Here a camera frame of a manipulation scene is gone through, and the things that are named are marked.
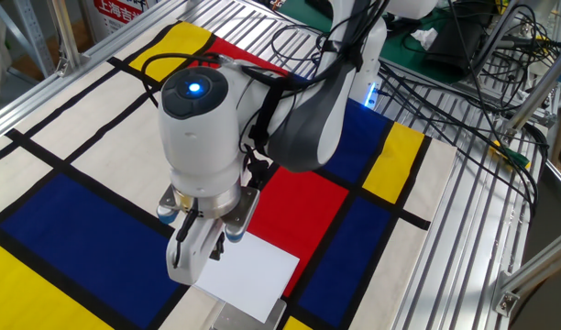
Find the white square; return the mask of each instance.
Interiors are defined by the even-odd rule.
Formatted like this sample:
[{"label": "white square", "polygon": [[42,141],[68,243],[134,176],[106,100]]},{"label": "white square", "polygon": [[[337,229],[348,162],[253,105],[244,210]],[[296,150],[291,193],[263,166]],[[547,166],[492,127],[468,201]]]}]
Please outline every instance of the white square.
[{"label": "white square", "polygon": [[209,259],[195,283],[200,289],[265,323],[299,259],[250,233],[224,243],[221,260]]},{"label": "white square", "polygon": [[152,215],[171,184],[158,116],[156,106],[146,101],[72,163]]},{"label": "white square", "polygon": [[63,112],[33,139],[61,159],[66,159],[144,92],[138,78],[119,72]]}]

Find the black cable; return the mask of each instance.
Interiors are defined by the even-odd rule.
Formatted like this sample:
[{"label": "black cable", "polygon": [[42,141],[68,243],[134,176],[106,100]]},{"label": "black cable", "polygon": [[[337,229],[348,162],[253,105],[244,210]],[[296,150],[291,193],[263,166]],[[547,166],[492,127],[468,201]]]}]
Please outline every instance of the black cable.
[{"label": "black cable", "polygon": [[148,76],[146,74],[146,69],[148,68],[148,66],[153,61],[160,60],[160,59],[173,59],[173,58],[195,60],[195,61],[204,61],[206,63],[219,64],[218,60],[214,60],[213,58],[210,58],[210,57],[189,55],[189,54],[180,54],[180,53],[164,53],[164,54],[158,54],[158,55],[154,55],[154,56],[149,57],[147,60],[144,61],[144,64],[142,64],[142,70],[141,70],[141,72],[142,72],[142,84],[144,85],[144,90],[148,94],[148,98],[150,99],[150,101],[152,101],[152,103],[155,106],[159,106],[159,102],[154,98],[154,95],[150,92],[149,84],[148,84]]},{"label": "black cable", "polygon": [[[394,85],[388,81],[388,79],[386,77],[384,77],[382,74],[379,73],[379,76],[384,80],[384,82],[386,84],[388,84],[390,86],[390,88],[396,93],[398,94],[401,99],[402,99],[402,103],[399,102],[397,99],[394,99],[395,102],[397,102],[398,104],[400,104],[401,106],[405,107],[405,105],[408,105],[415,113],[416,116],[419,116],[420,119],[424,120],[428,125],[430,125],[438,134],[440,137],[442,137],[447,143],[449,143],[450,145],[454,146],[454,142],[451,140],[451,138],[447,137],[443,131],[441,129],[439,129],[437,126],[434,125],[433,122],[443,122],[447,125],[450,126],[454,126],[454,127],[459,127],[460,129],[465,129],[467,131],[471,131],[473,129],[476,129],[473,126],[468,126],[462,122],[451,122],[451,121],[443,121],[443,120],[434,120],[432,118],[428,118],[427,116],[425,116],[424,114],[421,113],[421,111],[415,107],[414,105],[411,104],[411,102],[409,101],[409,97],[405,97],[405,95],[402,95],[402,93],[394,87]],[[497,173],[495,173],[492,170],[489,170],[488,168],[482,166],[482,164],[480,164],[479,161],[477,161],[476,159],[474,159],[473,157],[471,157],[466,151],[462,150],[461,148],[457,148],[457,151],[459,153],[461,153],[464,157],[466,157],[468,160],[474,162],[476,165],[478,165],[481,169],[483,169],[485,172],[487,172],[488,174],[492,175],[495,179],[499,180],[500,182],[506,184],[510,189],[513,189],[517,194],[519,194],[524,200],[527,200],[527,196],[521,192],[521,190],[519,190],[517,187],[515,187],[514,185],[512,185],[510,182],[506,181],[505,179],[503,179],[502,177],[500,177]]]},{"label": "black cable", "polygon": [[[457,16],[456,16],[456,10],[454,9],[454,7],[452,7],[452,1],[451,1],[451,0],[447,0],[447,3],[448,3],[448,4],[450,5],[450,7],[451,7],[452,14],[453,14],[453,16],[454,16],[454,21],[456,22],[456,27],[457,27],[457,30],[458,30],[458,36],[459,36],[459,39],[460,39],[460,44],[462,45],[462,50],[464,51],[464,56],[466,57],[466,61],[467,61],[468,63],[470,63],[470,57],[469,57],[469,55],[468,55],[468,50],[467,50],[467,47],[466,47],[466,42],[464,41],[464,37],[462,36],[462,32],[461,32],[461,29],[460,29],[460,24],[459,24],[459,21],[458,21]],[[535,21],[535,13],[534,13],[534,11],[533,11],[532,9],[531,9],[531,14],[532,14],[533,22],[536,22],[536,21]],[[496,133],[496,131],[494,131],[494,124],[492,123],[492,120],[490,119],[490,116],[489,116],[489,114],[488,114],[488,112],[487,112],[487,109],[486,109],[486,106],[485,106],[485,102],[484,102],[484,98],[482,97],[482,91],[480,90],[479,80],[478,80],[478,77],[476,76],[476,73],[474,72],[474,68],[472,68],[472,66],[471,66],[470,64],[468,65],[468,68],[469,68],[469,70],[470,70],[470,74],[471,74],[471,76],[472,76],[472,79],[473,79],[473,81],[474,81],[474,85],[475,85],[475,87],[476,87],[476,91],[477,91],[477,94],[478,94],[478,99],[480,100],[480,102],[481,102],[481,104],[482,104],[482,109],[483,109],[483,110],[482,110],[482,114],[484,114],[486,120],[489,122],[490,128],[493,129],[493,132],[492,132],[492,133],[493,133],[493,135],[494,135],[494,138],[496,138],[496,140],[497,140],[498,143],[500,144],[500,148],[495,148],[495,149],[496,149],[502,156],[504,156],[504,157],[506,158],[506,160],[509,161],[509,163],[511,164],[511,166],[517,171],[517,174],[519,174],[519,177],[520,177],[520,179],[521,179],[523,185],[524,185],[525,187],[528,187],[527,181],[526,181],[526,180],[524,179],[524,177],[523,177],[523,174],[524,174],[524,175],[527,177],[527,179],[529,180],[529,183],[531,184],[531,186],[533,187],[533,199],[532,199],[532,196],[531,196],[531,194],[530,194],[530,192],[529,192],[529,189],[526,189],[526,190],[525,190],[525,191],[527,192],[527,196],[529,197],[529,198],[527,198],[527,200],[530,202],[530,205],[531,205],[531,207],[530,207],[530,212],[531,212],[531,218],[533,219],[533,218],[534,218],[534,215],[535,215],[535,208],[536,208],[536,206],[537,206],[537,185],[536,185],[536,183],[535,183],[535,179],[533,178],[533,176],[531,175],[531,173],[529,173],[529,171],[526,170],[521,164],[516,164],[515,161],[512,159],[512,156],[509,155],[509,154],[506,152],[505,147],[502,145],[502,140],[501,140],[501,138],[500,138],[499,135]]]},{"label": "black cable", "polygon": [[[389,76],[394,78],[396,81],[399,82],[399,84],[401,85],[401,87],[403,87],[404,89],[406,89],[414,98],[420,100],[423,105],[425,105],[427,108],[431,109],[432,111],[435,111],[437,114],[439,114],[440,116],[445,117],[446,119],[448,119],[449,121],[451,121],[452,123],[454,123],[454,125],[458,126],[458,127],[462,127],[465,130],[469,131],[470,133],[472,133],[473,135],[475,135],[476,137],[480,138],[482,141],[484,141],[487,145],[489,145],[489,147],[497,150],[498,152],[500,152],[502,155],[506,155],[506,151],[504,149],[501,149],[499,146],[497,146],[496,144],[494,144],[489,138],[483,136],[481,133],[479,133],[477,130],[472,129],[472,127],[467,126],[466,124],[464,124],[463,122],[461,122],[460,120],[458,120],[457,118],[453,117],[452,115],[450,115],[449,113],[443,111],[442,109],[440,109],[439,107],[437,107],[436,105],[432,104],[431,102],[429,102],[427,99],[425,99],[424,97],[422,97],[421,95],[419,95],[413,88],[411,88],[407,83],[405,83],[402,79],[400,79],[400,77],[394,72],[392,71],[388,66],[385,66],[383,64],[383,66],[385,67],[385,69],[387,70],[387,72],[389,73]],[[531,200],[530,195],[529,195],[529,191],[527,190],[527,196],[524,196],[525,201],[527,201],[530,205],[534,204],[534,201]]]},{"label": "black cable", "polygon": [[179,261],[181,260],[181,243],[187,238],[189,235],[189,229],[193,226],[197,216],[199,216],[199,205],[198,199],[195,198],[192,201],[192,206],[189,211],[187,211],[187,215],[185,216],[184,221],[182,222],[182,226],[177,232],[177,236],[175,239],[177,240],[177,253],[175,255],[174,261],[172,262],[172,267],[177,269],[179,267]]},{"label": "black cable", "polygon": [[[276,48],[276,46],[274,45],[274,41],[275,41],[276,39],[278,39],[278,38],[281,36],[281,34],[282,34],[283,32],[288,31],[288,30],[291,30],[291,29],[295,29],[295,28],[302,28],[302,29],[310,30],[310,31],[312,31],[312,32],[319,33],[319,36],[321,36],[321,35],[323,34],[323,31],[322,31],[322,30],[320,30],[320,29],[318,29],[318,28],[315,28],[315,27],[310,27],[310,26],[305,25],[305,24],[290,24],[290,25],[288,25],[288,26],[279,28],[278,30],[276,30],[276,31],[272,34],[272,38],[270,39],[270,47],[272,48],[272,52],[273,52],[276,56],[281,57],[281,58],[283,58],[283,59],[287,59],[287,60],[292,60],[292,61],[313,61],[313,62],[314,62],[314,61],[315,61],[314,55],[317,54],[317,53],[312,54],[310,58],[294,58],[294,57],[291,57],[291,56],[287,56],[287,55],[282,54],[282,53]],[[316,46],[319,50],[321,50],[321,46],[319,46],[319,45],[317,44],[317,42],[315,42],[315,46]]]}]

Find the fabric mat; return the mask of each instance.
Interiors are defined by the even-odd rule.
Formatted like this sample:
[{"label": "fabric mat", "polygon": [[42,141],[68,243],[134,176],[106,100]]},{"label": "fabric mat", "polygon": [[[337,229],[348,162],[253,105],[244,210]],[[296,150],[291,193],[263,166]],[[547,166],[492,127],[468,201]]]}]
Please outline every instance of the fabric mat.
[{"label": "fabric mat", "polygon": [[[169,166],[139,69],[161,52],[273,66],[184,22],[134,44],[0,138],[0,329],[203,330],[222,307],[167,275]],[[151,87],[193,65],[153,64]],[[279,329],[389,328],[455,154],[350,100],[323,168],[272,164],[248,232],[299,259]]]}]

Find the blue light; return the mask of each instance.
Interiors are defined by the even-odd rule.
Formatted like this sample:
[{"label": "blue light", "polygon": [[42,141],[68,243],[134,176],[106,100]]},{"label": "blue light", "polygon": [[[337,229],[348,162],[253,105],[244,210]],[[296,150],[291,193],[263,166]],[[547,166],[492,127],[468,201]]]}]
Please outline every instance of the blue light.
[{"label": "blue light", "polygon": [[189,92],[191,93],[197,93],[201,91],[201,85],[197,82],[194,82],[192,84],[189,85]]},{"label": "blue light", "polygon": [[366,96],[366,101],[364,102],[364,106],[370,108],[370,97],[372,97],[372,93],[374,93],[374,88],[376,88],[376,83],[373,82],[370,88],[368,89],[368,95]]}]

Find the metal bracket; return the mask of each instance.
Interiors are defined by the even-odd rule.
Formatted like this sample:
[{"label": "metal bracket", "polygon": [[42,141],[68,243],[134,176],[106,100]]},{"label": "metal bracket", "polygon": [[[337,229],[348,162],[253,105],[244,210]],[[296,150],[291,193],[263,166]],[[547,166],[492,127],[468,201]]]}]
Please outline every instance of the metal bracket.
[{"label": "metal bracket", "polygon": [[222,216],[225,224],[225,236],[230,242],[236,243],[242,239],[250,219],[259,203],[260,191],[256,188],[242,187],[240,201],[228,214]]},{"label": "metal bracket", "polygon": [[159,206],[156,208],[156,213],[159,216],[161,223],[170,224],[177,217],[179,211],[179,206],[177,206],[177,202],[174,198],[174,190],[172,185],[169,185],[167,191],[164,192],[160,198]]},{"label": "metal bracket", "polygon": [[492,297],[492,301],[494,303],[497,302],[494,310],[504,317],[509,317],[509,315],[511,315],[513,307],[515,306],[519,298],[521,298],[519,295],[514,294],[510,291],[502,290],[503,285],[510,277],[511,274],[506,271],[502,271],[499,274],[499,277],[497,278],[496,290],[494,296]]},{"label": "metal bracket", "polygon": [[521,297],[519,297],[514,293],[505,292],[504,295],[502,296],[502,299],[500,299],[499,304],[497,304],[495,310],[497,311],[498,314],[505,317],[509,317],[509,315],[511,315],[512,309],[517,304],[519,298]]},{"label": "metal bracket", "polygon": [[210,330],[275,330],[286,308],[287,303],[278,299],[272,307],[266,323],[263,324],[254,317],[226,303],[211,325]]}]

